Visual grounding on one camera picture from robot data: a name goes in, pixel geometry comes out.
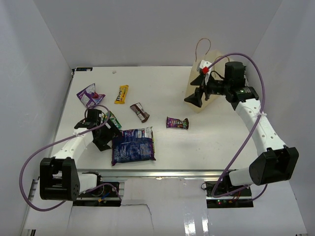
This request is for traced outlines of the large blue purple snack bag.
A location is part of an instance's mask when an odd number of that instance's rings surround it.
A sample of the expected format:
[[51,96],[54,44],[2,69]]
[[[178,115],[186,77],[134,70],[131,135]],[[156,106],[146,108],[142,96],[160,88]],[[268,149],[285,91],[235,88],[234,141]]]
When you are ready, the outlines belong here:
[[152,127],[123,130],[112,140],[111,165],[156,161]]

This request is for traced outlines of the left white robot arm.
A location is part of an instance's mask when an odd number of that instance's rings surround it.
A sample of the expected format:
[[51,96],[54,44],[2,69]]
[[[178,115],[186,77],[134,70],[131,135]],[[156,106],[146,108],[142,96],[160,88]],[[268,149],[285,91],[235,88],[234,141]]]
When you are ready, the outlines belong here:
[[103,193],[104,184],[94,172],[80,173],[76,164],[89,144],[100,151],[110,149],[109,142],[122,133],[108,116],[98,109],[89,109],[84,119],[74,126],[74,138],[51,158],[40,162],[39,193],[43,200],[75,201],[80,194]]

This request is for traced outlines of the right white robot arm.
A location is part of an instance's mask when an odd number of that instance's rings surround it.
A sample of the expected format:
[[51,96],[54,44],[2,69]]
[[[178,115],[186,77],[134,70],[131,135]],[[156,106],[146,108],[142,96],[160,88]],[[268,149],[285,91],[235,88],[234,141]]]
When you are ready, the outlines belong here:
[[220,194],[234,196],[240,189],[250,185],[264,185],[290,180],[299,158],[295,147],[288,147],[277,135],[266,114],[262,102],[253,87],[246,85],[245,66],[238,61],[225,64],[224,76],[213,78],[211,62],[202,60],[197,68],[199,75],[191,82],[195,92],[184,99],[197,107],[202,106],[202,96],[222,95],[247,127],[253,139],[257,159],[248,167],[228,170],[212,188],[212,195],[218,187]]

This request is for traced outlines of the tan paper bag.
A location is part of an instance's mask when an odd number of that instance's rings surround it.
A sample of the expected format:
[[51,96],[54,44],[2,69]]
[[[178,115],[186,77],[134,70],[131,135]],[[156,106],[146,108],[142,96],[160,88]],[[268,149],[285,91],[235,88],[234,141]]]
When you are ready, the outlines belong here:
[[[197,48],[202,40],[206,40],[208,42],[208,46],[206,47],[206,49],[202,50],[200,55],[198,55]],[[191,85],[191,82],[193,82],[200,75],[199,72],[202,72],[203,68],[210,66],[213,62],[215,62],[216,60],[223,56],[223,54],[220,51],[211,50],[211,46],[212,46],[211,40],[206,37],[198,40],[194,51],[195,60],[190,71],[185,97],[194,95],[195,89],[199,88],[199,84]],[[214,66],[211,66],[208,70],[205,69],[205,72],[207,73],[205,76],[204,85],[206,84],[209,85],[211,80],[223,81],[225,64],[231,61],[233,60],[230,57],[226,57],[223,58],[221,61],[217,62]],[[185,102],[185,104],[187,104],[195,113],[198,114],[202,112],[210,103],[212,103],[217,98],[218,95],[210,95],[209,99],[206,100],[206,94],[203,93],[201,97],[202,102],[201,108],[188,102]]]

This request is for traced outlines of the green snack pouch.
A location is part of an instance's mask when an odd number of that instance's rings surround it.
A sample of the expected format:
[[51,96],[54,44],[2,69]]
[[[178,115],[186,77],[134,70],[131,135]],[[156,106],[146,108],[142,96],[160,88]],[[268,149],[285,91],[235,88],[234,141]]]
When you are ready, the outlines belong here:
[[[107,119],[107,114],[106,118],[104,119],[104,121],[101,121],[101,124],[103,124],[105,122],[105,120]],[[116,127],[120,130],[122,128],[121,124],[119,123],[119,121],[117,120],[117,118],[115,117],[115,115],[110,111],[110,115],[109,115],[109,119],[107,122],[112,122],[116,125]]]

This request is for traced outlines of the yellow M&M packet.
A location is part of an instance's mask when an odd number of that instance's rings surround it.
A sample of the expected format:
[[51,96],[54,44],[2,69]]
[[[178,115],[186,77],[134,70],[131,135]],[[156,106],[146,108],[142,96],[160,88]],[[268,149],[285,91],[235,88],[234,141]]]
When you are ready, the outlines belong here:
[[128,89],[129,85],[120,86],[118,96],[114,101],[115,104],[125,104]]

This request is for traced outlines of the purple M&M packet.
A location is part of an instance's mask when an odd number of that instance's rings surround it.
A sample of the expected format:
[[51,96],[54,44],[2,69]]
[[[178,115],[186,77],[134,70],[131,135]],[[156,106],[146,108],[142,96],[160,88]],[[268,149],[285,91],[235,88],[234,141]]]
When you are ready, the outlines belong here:
[[167,128],[188,129],[189,128],[189,120],[188,120],[188,118],[185,118],[184,120],[180,120],[177,118],[167,117],[166,127]]

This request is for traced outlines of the brown chocolate bar wrapper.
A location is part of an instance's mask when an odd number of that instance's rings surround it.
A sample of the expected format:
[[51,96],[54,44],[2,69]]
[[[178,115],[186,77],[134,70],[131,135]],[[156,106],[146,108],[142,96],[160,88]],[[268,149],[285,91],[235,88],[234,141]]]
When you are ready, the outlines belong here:
[[143,109],[141,103],[132,104],[130,108],[136,113],[142,123],[145,123],[150,117],[150,115]]

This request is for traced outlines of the purple white snack pouch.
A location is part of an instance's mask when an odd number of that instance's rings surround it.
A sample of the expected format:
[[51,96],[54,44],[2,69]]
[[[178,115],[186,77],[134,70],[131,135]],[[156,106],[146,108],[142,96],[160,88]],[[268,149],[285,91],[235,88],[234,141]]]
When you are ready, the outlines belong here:
[[105,94],[97,93],[95,90],[95,83],[90,84],[76,94],[81,103],[89,108],[93,105],[98,105],[104,98]]

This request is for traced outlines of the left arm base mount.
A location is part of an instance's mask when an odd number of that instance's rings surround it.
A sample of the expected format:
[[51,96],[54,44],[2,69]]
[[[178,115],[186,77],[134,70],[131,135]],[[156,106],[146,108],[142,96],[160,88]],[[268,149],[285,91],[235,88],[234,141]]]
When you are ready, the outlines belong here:
[[125,183],[121,181],[110,181],[104,179],[100,174],[97,174],[96,185],[103,183],[109,183],[110,185],[103,185],[96,190],[88,193],[82,193],[79,195],[76,201],[73,202],[73,206],[76,207],[120,207],[121,200],[118,197],[123,198]]

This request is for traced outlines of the aluminium table frame rail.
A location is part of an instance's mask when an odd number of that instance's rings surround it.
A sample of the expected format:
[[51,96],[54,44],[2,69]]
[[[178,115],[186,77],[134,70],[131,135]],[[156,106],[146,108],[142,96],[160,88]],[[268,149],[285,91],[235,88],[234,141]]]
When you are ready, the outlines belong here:
[[185,178],[218,179],[223,170],[113,170],[113,169],[78,169],[78,174],[94,173],[103,179],[110,178]]

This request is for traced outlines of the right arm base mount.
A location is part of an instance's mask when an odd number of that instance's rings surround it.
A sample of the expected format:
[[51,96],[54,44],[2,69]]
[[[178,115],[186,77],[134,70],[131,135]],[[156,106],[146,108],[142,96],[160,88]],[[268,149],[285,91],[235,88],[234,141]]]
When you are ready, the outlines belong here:
[[212,196],[212,190],[215,186],[215,181],[205,181],[200,185],[200,188],[205,191],[206,203],[208,209],[223,209],[223,208],[251,208],[253,207],[252,191],[248,187],[241,191],[230,193],[239,187],[230,187],[228,190],[224,189],[221,183],[216,189],[215,194],[221,195],[229,192],[227,196],[214,198]]

